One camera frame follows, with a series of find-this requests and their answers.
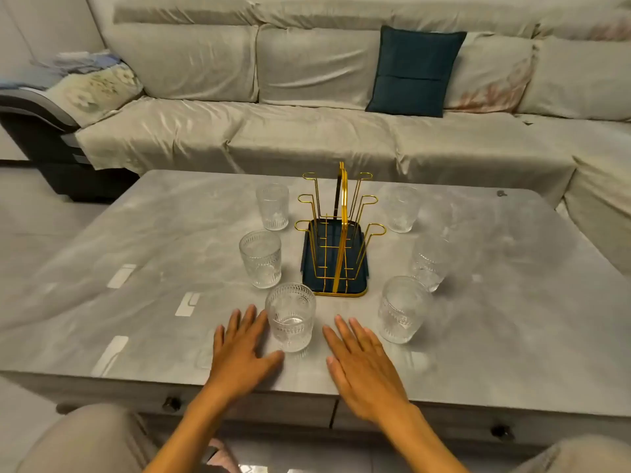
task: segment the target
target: drawer knob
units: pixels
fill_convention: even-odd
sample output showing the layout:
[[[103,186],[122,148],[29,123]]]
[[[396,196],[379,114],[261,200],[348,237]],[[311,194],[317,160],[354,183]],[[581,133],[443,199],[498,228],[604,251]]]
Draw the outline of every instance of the drawer knob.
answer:
[[[508,425],[495,425],[491,428],[491,435],[501,441],[513,441],[515,439],[515,435]]]
[[[177,397],[167,397],[162,404],[162,410],[168,413],[176,413],[182,408],[182,402]]]

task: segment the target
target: person's left hand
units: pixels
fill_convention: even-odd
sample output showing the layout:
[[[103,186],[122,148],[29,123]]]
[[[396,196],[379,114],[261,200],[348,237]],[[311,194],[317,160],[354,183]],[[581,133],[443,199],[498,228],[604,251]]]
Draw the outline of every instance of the person's left hand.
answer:
[[[196,398],[196,402],[209,402],[227,407],[250,393],[285,358],[282,350],[258,358],[254,350],[268,324],[264,310],[256,317],[256,307],[250,305],[241,319],[241,310],[232,311],[228,328],[218,326],[213,345],[213,365],[210,377]]]

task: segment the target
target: human hand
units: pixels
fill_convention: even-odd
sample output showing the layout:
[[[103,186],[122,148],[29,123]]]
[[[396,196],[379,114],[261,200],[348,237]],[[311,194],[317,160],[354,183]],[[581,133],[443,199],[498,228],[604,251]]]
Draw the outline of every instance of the human hand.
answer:
[[[337,315],[342,340],[333,329],[324,326],[324,338],[335,357],[326,360],[329,373],[346,404],[359,418],[380,424],[393,408],[409,405],[396,368],[372,330],[362,327],[355,318],[350,329]]]
[[[282,350],[263,358],[258,358],[254,352],[267,324],[267,312],[263,310],[256,317],[256,307],[250,305],[243,319],[241,310],[235,309],[228,328],[217,327],[210,377],[198,396],[201,398],[198,404],[203,404],[206,398],[209,402],[219,402],[227,407],[250,393],[283,362],[285,353]]]

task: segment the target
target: clear glass cup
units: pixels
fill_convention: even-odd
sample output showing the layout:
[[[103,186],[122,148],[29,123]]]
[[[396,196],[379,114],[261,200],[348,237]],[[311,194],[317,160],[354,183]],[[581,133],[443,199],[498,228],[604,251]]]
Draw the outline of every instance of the clear glass cup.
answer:
[[[423,233],[416,238],[409,265],[410,275],[434,292],[447,277],[451,268],[451,244],[433,233]]]
[[[289,282],[274,288],[265,299],[274,338],[285,352],[303,350],[311,341],[316,296],[303,284]]]
[[[285,229],[289,224],[289,189],[282,184],[265,184],[256,190],[256,200],[263,220],[269,231]]]
[[[420,208],[421,195],[416,189],[409,186],[391,188],[384,202],[387,226],[401,234],[409,232]]]
[[[432,295],[414,277],[391,278],[384,286],[379,305],[379,333],[395,344],[409,342],[432,303]]]
[[[245,270],[254,287],[267,289],[280,281],[280,237],[273,232],[252,231],[239,242]]]

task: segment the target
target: floor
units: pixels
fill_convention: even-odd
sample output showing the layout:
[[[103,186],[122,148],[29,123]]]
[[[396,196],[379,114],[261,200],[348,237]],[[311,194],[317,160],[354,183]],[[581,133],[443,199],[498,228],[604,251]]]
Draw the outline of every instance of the floor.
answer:
[[[80,204],[56,195],[35,169],[0,168],[0,306],[55,252],[90,224],[106,206]],[[20,460],[59,416],[48,400],[0,378],[0,473]],[[404,473],[404,461],[388,448],[335,443],[229,437],[243,471],[259,473]],[[472,473],[508,472],[516,459],[467,453]],[[248,469],[246,465],[265,468]]]

